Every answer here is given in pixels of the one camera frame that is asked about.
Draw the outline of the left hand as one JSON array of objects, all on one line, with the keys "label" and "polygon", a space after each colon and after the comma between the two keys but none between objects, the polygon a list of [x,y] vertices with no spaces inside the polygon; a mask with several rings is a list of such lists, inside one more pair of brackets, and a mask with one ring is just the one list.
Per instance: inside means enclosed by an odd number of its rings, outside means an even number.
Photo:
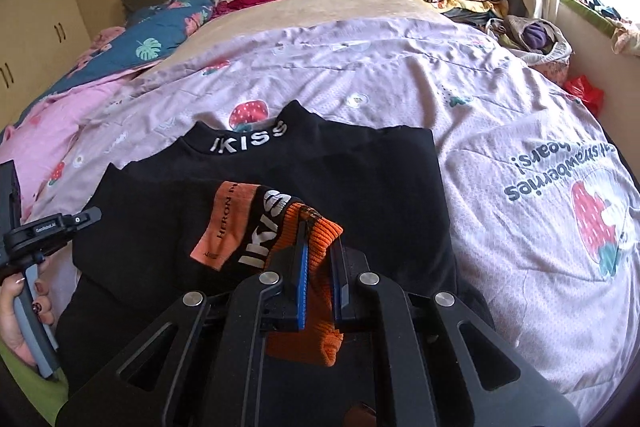
[{"label": "left hand", "polygon": [[49,269],[51,259],[38,265],[38,279],[35,280],[36,297],[29,305],[23,305],[21,298],[27,296],[29,286],[24,273],[16,272],[1,283],[1,340],[18,359],[35,369],[38,365],[27,337],[30,335],[27,312],[34,312],[41,324],[52,325],[52,303],[49,298],[49,284],[42,273]]}]

